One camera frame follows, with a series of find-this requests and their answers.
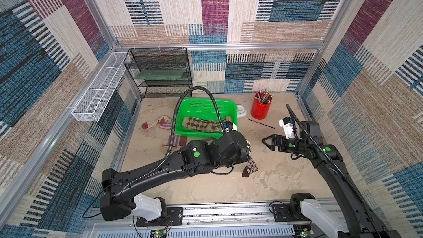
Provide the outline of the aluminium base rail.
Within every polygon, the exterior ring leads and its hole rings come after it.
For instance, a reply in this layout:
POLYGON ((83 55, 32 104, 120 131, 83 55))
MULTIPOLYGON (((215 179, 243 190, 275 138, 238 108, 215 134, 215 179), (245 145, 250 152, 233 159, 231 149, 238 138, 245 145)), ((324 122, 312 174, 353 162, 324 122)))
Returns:
MULTIPOLYGON (((298 238, 309 228, 312 237, 325 233, 309 219, 290 216, 288 202, 235 202, 169 205, 172 224, 169 238, 298 238)), ((152 224, 127 217, 117 221, 90 219, 83 232, 85 238, 148 238, 158 229, 152 224)))

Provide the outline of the green plastic basket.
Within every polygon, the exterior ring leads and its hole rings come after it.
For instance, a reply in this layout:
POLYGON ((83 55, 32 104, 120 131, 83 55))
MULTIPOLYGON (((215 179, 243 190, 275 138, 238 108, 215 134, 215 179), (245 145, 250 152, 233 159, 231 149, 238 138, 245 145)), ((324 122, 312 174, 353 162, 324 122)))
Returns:
MULTIPOLYGON (((236 104, 230 100, 222 100, 222 99, 217 99, 216 103, 217 103, 222 121, 230 120, 234 124, 235 128, 237 129, 239 124, 239 119, 237 117, 236 104)), ((195 117, 195 118, 203 119, 203 120, 218 121, 217 113, 210 99, 199 99, 199 98, 184 99, 178 109, 175 132, 181 136, 192 137, 192 138, 215 137, 216 139, 218 139, 223 135, 223 133, 196 132, 196 131, 184 128, 182 126, 182 121, 184 120, 185 117, 195 117)))

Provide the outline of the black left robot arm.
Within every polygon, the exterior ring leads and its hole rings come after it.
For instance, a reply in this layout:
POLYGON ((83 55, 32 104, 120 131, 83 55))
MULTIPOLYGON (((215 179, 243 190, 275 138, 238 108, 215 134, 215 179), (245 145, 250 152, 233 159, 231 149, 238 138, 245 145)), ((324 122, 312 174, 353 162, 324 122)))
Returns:
POLYGON ((105 221, 141 217, 155 221, 167 217, 165 199, 149 198, 143 192, 164 183, 213 173, 221 167, 251 160, 251 146, 238 131, 220 138, 192 140, 170 154, 163 164, 151 163, 126 172, 106 169, 102 173, 105 195, 100 199, 100 213, 105 221))

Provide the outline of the loose pencil on table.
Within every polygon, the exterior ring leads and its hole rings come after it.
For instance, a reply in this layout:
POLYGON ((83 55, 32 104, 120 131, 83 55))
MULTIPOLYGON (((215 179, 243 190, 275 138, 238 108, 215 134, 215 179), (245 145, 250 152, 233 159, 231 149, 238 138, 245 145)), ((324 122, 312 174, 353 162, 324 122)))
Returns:
POLYGON ((262 125, 262 126, 266 126, 266 127, 272 128, 272 129, 274 129, 274 130, 275 130, 275 127, 272 127, 272 126, 270 126, 270 125, 267 125, 267 124, 264 124, 264 123, 261 123, 261 122, 255 121, 255 120, 251 120, 251 119, 249 119, 249 118, 246 118, 246 120, 251 121, 251 122, 254 122, 254 123, 257 123, 257 124, 260 124, 260 125, 262 125))

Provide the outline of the pink purple striped sock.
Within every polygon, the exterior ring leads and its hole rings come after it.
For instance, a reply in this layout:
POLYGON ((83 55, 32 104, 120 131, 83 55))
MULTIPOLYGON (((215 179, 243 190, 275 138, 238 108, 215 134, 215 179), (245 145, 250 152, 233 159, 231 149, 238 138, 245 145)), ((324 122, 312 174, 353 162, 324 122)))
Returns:
POLYGON ((163 130, 170 130, 171 129, 172 120, 168 116, 161 116, 156 120, 147 121, 142 124, 143 130, 149 130, 155 126, 159 126, 159 128, 163 130))
MULTIPOLYGON (((181 136, 179 134, 175 135, 174 141, 173 141, 173 144, 172 144, 171 153, 174 153, 174 152, 178 151, 182 146, 185 146, 187 144, 187 140, 188 140, 187 137, 181 136)), ((167 141, 164 141, 162 143, 161 149, 162 149, 164 154, 167 153, 170 143, 171 143, 170 137, 168 138, 167 141)))

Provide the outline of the brown argyle sock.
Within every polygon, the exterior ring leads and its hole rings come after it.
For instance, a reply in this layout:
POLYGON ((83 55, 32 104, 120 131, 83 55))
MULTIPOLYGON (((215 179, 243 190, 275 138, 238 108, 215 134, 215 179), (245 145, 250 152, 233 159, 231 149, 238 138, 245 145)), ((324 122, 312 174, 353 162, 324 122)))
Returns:
POLYGON ((185 117, 182 126, 189 130, 204 133, 222 133, 219 121, 203 120, 195 117, 185 117))

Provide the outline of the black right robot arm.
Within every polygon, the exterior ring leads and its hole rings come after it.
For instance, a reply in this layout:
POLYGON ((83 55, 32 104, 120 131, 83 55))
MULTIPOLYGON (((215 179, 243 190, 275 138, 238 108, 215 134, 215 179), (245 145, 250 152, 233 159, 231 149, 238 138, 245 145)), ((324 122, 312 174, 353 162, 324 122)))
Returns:
POLYGON ((309 220, 329 238, 398 238, 399 232, 390 230, 365 201, 352 182, 337 148, 323 144, 317 122, 300 122, 285 117, 279 121, 285 134, 269 138, 271 151, 289 153, 293 160, 305 158, 329 186, 344 220, 323 208, 309 193, 293 194, 288 205, 272 205, 275 221, 309 220))

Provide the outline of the red pencil cup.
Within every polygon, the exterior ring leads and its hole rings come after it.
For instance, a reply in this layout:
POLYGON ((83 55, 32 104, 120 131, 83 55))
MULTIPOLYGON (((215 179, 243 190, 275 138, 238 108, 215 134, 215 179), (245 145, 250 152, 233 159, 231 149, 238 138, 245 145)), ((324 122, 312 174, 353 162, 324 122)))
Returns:
POLYGON ((254 96, 251 116, 258 120, 265 119, 270 109, 272 100, 273 96, 268 90, 260 89, 254 96))

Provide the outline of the green glass plate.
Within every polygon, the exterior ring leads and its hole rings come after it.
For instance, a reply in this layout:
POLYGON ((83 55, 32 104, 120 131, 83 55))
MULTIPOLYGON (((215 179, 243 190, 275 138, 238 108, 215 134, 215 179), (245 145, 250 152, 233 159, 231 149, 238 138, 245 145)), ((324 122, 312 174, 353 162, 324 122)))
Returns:
POLYGON ((145 70, 137 74, 134 79, 138 80, 180 80, 184 78, 183 70, 145 70))

